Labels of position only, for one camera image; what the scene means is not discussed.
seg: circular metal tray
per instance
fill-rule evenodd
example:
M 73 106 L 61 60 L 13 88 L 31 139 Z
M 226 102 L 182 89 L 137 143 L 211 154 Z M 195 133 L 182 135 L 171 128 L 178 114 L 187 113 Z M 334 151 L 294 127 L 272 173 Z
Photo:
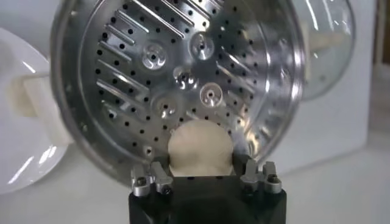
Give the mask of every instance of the circular metal tray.
M 193 119 L 220 125 L 235 153 L 261 161 L 302 95 L 303 40 L 284 0 L 64 1 L 51 53 L 66 126 L 125 184 Z

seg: black machine base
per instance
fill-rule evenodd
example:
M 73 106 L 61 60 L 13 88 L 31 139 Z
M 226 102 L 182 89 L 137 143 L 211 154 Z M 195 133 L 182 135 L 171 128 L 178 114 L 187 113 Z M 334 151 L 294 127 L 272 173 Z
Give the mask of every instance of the black machine base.
M 239 176 L 174 178 L 165 194 L 129 196 L 131 224 L 285 224 L 286 192 L 252 192 Z

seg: dough ball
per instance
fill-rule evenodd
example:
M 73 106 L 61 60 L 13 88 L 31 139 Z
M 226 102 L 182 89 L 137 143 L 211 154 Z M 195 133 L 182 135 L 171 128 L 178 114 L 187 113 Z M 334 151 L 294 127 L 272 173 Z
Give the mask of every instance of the dough ball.
M 180 126 L 168 142 L 171 172 L 175 177 L 230 175 L 233 142 L 220 126 L 205 120 Z

